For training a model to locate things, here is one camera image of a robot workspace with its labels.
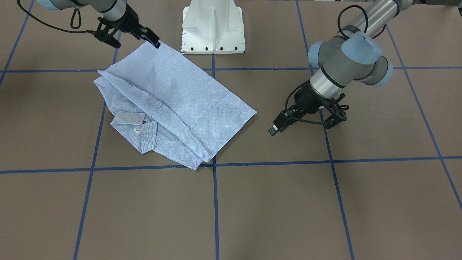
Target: blue tape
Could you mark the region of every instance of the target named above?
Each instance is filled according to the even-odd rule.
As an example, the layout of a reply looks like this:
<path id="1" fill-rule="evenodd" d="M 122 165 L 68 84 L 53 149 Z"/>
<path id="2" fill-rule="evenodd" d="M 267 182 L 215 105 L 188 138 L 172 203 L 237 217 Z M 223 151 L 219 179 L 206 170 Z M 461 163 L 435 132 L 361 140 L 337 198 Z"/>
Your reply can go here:
<path id="1" fill-rule="evenodd" d="M 212 77 L 215 78 L 215 71 L 217 69 L 215 68 L 215 54 L 212 54 Z"/>
<path id="2" fill-rule="evenodd" d="M 298 0 L 295 1 L 295 5 L 297 6 L 298 20 L 300 21 L 300 27 L 302 29 L 303 42 L 305 44 L 305 50 L 306 50 L 306 58 L 308 59 L 308 53 L 309 53 L 308 43 L 306 41 L 305 27 L 303 26 L 302 14 L 300 12 L 300 5 L 298 4 Z M 310 70 L 311 76 L 312 76 L 312 75 L 314 75 L 313 66 L 310 64 L 310 62 L 308 62 L 308 65 L 310 66 L 309 70 Z"/>
<path id="3" fill-rule="evenodd" d="M 293 68 L 216 68 L 217 71 L 240 71 L 240 70 L 308 70 L 309 67 Z"/>
<path id="4" fill-rule="evenodd" d="M 443 160 L 459 160 L 462 156 L 443 156 Z"/>
<path id="5" fill-rule="evenodd" d="M 218 222 L 218 185 L 217 185 L 217 157 L 213 158 L 213 201 L 215 209 L 215 259 L 220 259 L 219 222 Z"/>
<path id="6" fill-rule="evenodd" d="M 7 73 L 96 72 L 98 69 L 7 70 Z"/>
<path id="7" fill-rule="evenodd" d="M 31 12 L 33 6 L 34 6 L 34 0 L 32 0 L 32 2 L 30 2 L 28 12 Z M 18 46 L 19 39 L 21 38 L 21 36 L 22 36 L 22 34 L 24 32 L 24 28 L 26 27 L 26 24 L 27 24 L 28 20 L 29 20 L 29 15 L 27 14 L 26 18 L 24 19 L 23 26 L 21 27 L 21 30 L 19 31 L 18 37 L 16 38 L 16 42 L 14 42 L 13 49 L 11 50 L 10 56 L 8 57 L 8 61 L 6 62 L 5 69 L 3 69 L 3 73 L 2 73 L 2 75 L 0 77 L 0 85 L 3 82 L 3 79 L 5 78 L 6 71 L 8 70 L 8 67 L 10 66 L 11 59 L 13 58 L 14 51 L 16 50 L 16 47 Z"/>
<path id="8" fill-rule="evenodd" d="M 382 158 L 382 159 L 351 159 L 351 160 L 334 160 L 334 163 L 352 163 L 352 162 L 384 162 L 384 161 L 432 161 L 440 160 L 439 157 L 409 157 L 409 158 Z"/>
<path id="9" fill-rule="evenodd" d="M 0 174 L 15 173 L 69 173 L 69 172 L 89 172 L 91 168 L 64 168 L 64 169 L 31 169 L 31 170 L 5 170 Z"/>
<path id="10" fill-rule="evenodd" d="M 406 66 L 404 66 L 404 62 L 403 62 L 403 59 L 401 57 L 401 54 L 398 50 L 398 47 L 396 45 L 396 42 L 395 40 L 393 39 L 393 35 L 391 34 L 391 31 L 390 31 L 390 28 L 388 27 L 388 25 L 386 26 L 387 27 L 387 31 L 388 31 L 388 34 L 390 35 L 390 38 L 391 38 L 391 42 L 393 43 L 393 46 L 395 47 L 395 50 L 396 50 L 396 53 L 398 54 L 398 58 L 400 59 L 400 62 L 401 62 L 401 65 L 403 66 L 404 68 L 404 73 L 406 74 L 406 78 L 407 78 L 407 81 L 409 82 L 409 85 L 411 87 L 411 90 L 412 90 L 412 93 L 414 95 L 414 98 L 415 98 L 415 101 L 417 103 L 417 106 L 419 107 L 419 110 L 420 110 L 420 113 L 422 114 L 422 118 L 424 119 L 425 121 L 425 125 L 427 126 L 427 129 L 428 129 L 428 132 L 430 133 L 430 137 L 432 138 L 432 141 L 433 141 L 433 144 L 435 146 L 435 149 L 438 153 L 438 156 L 441 160 L 441 164 L 443 165 L 443 169 L 444 171 L 446 172 L 446 176 L 448 177 L 448 180 L 449 180 L 449 183 L 451 185 L 451 188 L 452 188 L 452 191 L 454 192 L 454 195 L 456 196 L 456 200 L 457 202 L 459 203 L 459 207 L 460 209 L 462 210 L 462 201 L 460 199 L 460 196 L 457 192 L 457 189 L 456 187 L 454 186 L 454 183 L 452 181 L 452 178 L 451 178 L 451 175 L 446 167 L 446 163 L 444 162 L 444 159 L 443 159 L 443 156 L 441 155 L 441 151 L 438 147 L 438 144 L 436 143 L 436 139 L 435 139 L 435 136 L 433 135 L 433 132 L 432 132 L 432 129 L 430 128 L 430 124 L 428 123 L 428 120 L 427 120 L 427 117 L 425 116 L 425 113 L 424 113 L 424 110 L 422 108 L 422 105 L 420 104 L 420 101 L 419 101 L 419 98 L 417 96 L 417 92 L 415 91 L 414 89 L 414 85 L 412 84 L 412 81 L 411 81 L 411 78 L 409 77 L 409 74 L 407 73 L 407 69 L 406 69 Z"/>
<path id="11" fill-rule="evenodd" d="M 405 69 L 462 69 L 462 67 L 404 67 Z"/>
<path id="12" fill-rule="evenodd" d="M 324 163 L 330 163 L 330 161 L 235 162 L 235 163 L 217 163 L 217 167 L 267 166 L 267 165 L 298 165 L 298 164 L 324 164 Z"/>
<path id="13" fill-rule="evenodd" d="M 93 155 L 93 160 L 91 162 L 91 167 L 92 168 L 95 168 L 95 165 L 96 165 L 96 157 L 98 155 L 99 141 L 100 141 L 100 138 L 101 138 L 101 132 L 103 130 L 104 110 L 105 109 L 106 109 L 106 102 L 103 105 L 103 112 L 101 113 L 101 119 L 99 121 L 98 136 L 96 137 L 96 144 L 95 144 L 95 153 Z M 88 205 L 88 198 L 90 196 L 90 189 L 91 189 L 91 182 L 93 180 L 93 173 L 94 173 L 94 170 L 90 171 L 90 176 L 88 176 L 87 190 L 86 190 L 86 193 L 85 193 L 85 200 L 84 200 L 84 206 L 83 206 L 83 209 L 82 209 L 82 216 L 80 217 L 79 232 L 77 233 L 77 240 L 75 242 L 73 260 L 77 260 L 77 254 L 79 253 L 80 239 L 82 237 L 82 230 L 83 230 L 83 227 L 84 227 L 85 214 L 86 214 L 86 208 L 87 208 L 87 205 Z"/>
<path id="14" fill-rule="evenodd" d="M 324 116 L 322 115 L 321 110 L 319 111 L 319 115 L 321 116 L 321 122 L 324 122 Z M 337 179 L 337 173 L 335 171 L 334 159 L 332 157 L 332 151 L 330 149 L 329 136 L 328 136 L 327 130 L 325 128 L 324 128 L 324 135 L 326 136 L 327 153 L 329 154 L 330 167 L 332 168 L 332 175 L 334 177 L 335 189 L 337 191 L 337 198 L 339 200 L 340 212 L 342 214 L 343 226 L 345 228 L 346 241 L 348 242 L 348 248 L 350 250 L 350 257 L 351 257 L 352 260 L 354 260 L 353 245 L 351 243 L 350 231 L 348 229 L 348 223 L 347 223 L 347 217 L 345 215 L 345 209 L 343 207 L 342 195 L 340 193 L 340 187 L 339 187 L 339 182 L 338 182 L 338 179 Z"/>

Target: fabric fold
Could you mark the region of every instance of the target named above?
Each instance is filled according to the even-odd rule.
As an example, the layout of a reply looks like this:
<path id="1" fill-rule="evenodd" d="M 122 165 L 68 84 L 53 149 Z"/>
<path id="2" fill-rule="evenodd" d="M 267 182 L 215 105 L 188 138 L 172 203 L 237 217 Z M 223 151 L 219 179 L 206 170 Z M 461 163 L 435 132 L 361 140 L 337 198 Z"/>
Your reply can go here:
<path id="1" fill-rule="evenodd" d="M 197 169 L 256 114 L 223 85 L 166 44 L 144 43 L 95 84 L 111 125 L 139 152 L 158 152 Z"/>

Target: clothing tag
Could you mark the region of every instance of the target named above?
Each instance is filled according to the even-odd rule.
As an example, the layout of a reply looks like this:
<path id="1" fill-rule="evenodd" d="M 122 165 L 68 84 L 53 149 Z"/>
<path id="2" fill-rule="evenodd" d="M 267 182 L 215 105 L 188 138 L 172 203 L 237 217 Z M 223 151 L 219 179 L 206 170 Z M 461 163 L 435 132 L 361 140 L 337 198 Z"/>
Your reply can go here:
<path id="1" fill-rule="evenodd" d="M 141 133 L 141 127 L 137 126 L 137 127 L 133 128 L 133 131 L 135 131 L 135 133 L 139 135 Z"/>

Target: black cable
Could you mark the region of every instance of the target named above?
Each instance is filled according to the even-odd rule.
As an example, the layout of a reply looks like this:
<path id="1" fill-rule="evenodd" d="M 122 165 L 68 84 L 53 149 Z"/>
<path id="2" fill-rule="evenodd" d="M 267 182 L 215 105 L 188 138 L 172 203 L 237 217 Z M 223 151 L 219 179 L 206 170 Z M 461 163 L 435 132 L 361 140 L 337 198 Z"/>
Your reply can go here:
<path id="1" fill-rule="evenodd" d="M 79 25 L 77 25 L 77 26 L 74 26 L 75 14 L 79 15 Z M 71 28 L 72 29 L 79 29 L 81 25 L 82 25 L 82 17 L 80 15 L 80 10 L 79 9 L 74 9 L 74 12 L 72 13 L 72 17 L 71 17 Z"/>
<path id="2" fill-rule="evenodd" d="M 40 20 L 39 18 L 33 16 L 30 12 L 28 12 L 20 3 L 20 0 L 17 0 L 17 3 L 18 3 L 18 6 L 26 13 L 28 14 L 30 17 L 32 17 L 33 19 L 35 19 L 37 22 L 43 24 L 43 25 L 46 25 L 50 28 L 53 28 L 55 30 L 58 30 L 58 31 L 63 31 L 63 32 L 68 32 L 68 33 L 90 33 L 90 34 L 95 34 L 95 31 L 91 31 L 91 30 L 85 30 L 85 31 L 69 31 L 69 30 L 66 30 L 66 29 L 62 29 L 62 28 L 58 28 L 58 27 L 55 27 L 55 26 L 52 26 L 52 25 L 49 25 L 45 22 L 43 22 L 42 20 Z"/>
<path id="3" fill-rule="evenodd" d="M 290 99 L 290 97 L 291 97 L 298 89 L 300 89 L 302 86 L 303 86 L 303 84 L 300 85 L 300 86 L 298 86 L 298 87 L 297 87 L 296 89 L 294 89 L 294 90 L 290 93 L 290 95 L 287 97 L 287 99 L 286 99 L 286 105 L 285 105 L 285 107 L 284 107 L 284 108 L 286 109 L 287 114 L 289 115 L 290 118 L 292 118 L 293 120 L 299 121 L 299 122 L 308 123 L 308 124 L 321 124 L 321 125 L 322 125 L 323 123 L 321 123 L 321 122 L 310 121 L 310 120 L 303 120 L 303 119 L 296 118 L 296 117 L 294 117 L 294 116 L 289 112 L 289 109 L 287 108 L 287 104 L 289 103 L 289 99 Z"/>
<path id="4" fill-rule="evenodd" d="M 374 37 L 372 37 L 372 39 L 375 39 L 375 38 L 377 38 L 379 35 L 381 35 L 382 32 L 385 30 L 385 27 L 386 27 L 386 26 L 387 26 L 387 25 L 384 25 L 383 28 L 382 28 L 382 30 L 381 30 L 377 35 L 375 35 Z"/>
<path id="5" fill-rule="evenodd" d="M 342 14 L 343 14 L 346 10 L 348 10 L 348 9 L 350 9 L 350 8 L 358 8 L 359 10 L 361 10 L 361 11 L 363 12 L 364 18 L 366 19 L 366 27 L 364 28 L 364 33 L 367 32 L 367 28 L 369 27 L 369 18 L 367 17 L 367 13 L 366 13 L 366 10 L 364 10 L 364 8 L 362 8 L 362 7 L 358 6 L 358 5 L 352 5 L 352 6 L 349 6 L 349 7 L 345 8 L 345 9 L 343 9 L 343 10 L 340 12 L 340 14 L 339 14 L 339 16 L 338 16 L 338 18 L 337 18 L 337 27 L 339 28 L 340 34 L 342 34 L 342 36 L 345 37 L 346 39 L 349 39 L 350 37 L 348 37 L 348 36 L 343 32 L 343 29 L 342 29 L 342 27 L 340 26 L 340 18 L 342 17 Z"/>

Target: table surface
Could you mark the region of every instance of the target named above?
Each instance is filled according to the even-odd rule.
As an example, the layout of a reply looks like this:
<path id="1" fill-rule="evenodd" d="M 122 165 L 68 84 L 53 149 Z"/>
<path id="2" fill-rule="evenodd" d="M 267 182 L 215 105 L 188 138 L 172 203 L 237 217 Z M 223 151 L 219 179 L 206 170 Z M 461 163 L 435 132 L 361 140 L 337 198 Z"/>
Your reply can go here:
<path id="1" fill-rule="evenodd" d="M 189 0 L 130 0 L 179 50 Z M 389 83 L 345 89 L 348 120 L 267 130 L 309 79 L 307 50 L 349 3 L 240 1 L 246 52 L 186 55 L 258 111 L 197 171 L 141 155 L 110 126 L 96 70 L 114 51 L 0 3 L 0 258 L 459 259 L 462 19 L 412 6 L 377 38 Z M 67 28 L 72 10 L 33 14 Z M 82 28 L 97 13 L 83 8 Z M 357 15 L 345 13 L 344 23 Z M 320 120 L 319 115 L 307 119 Z"/>

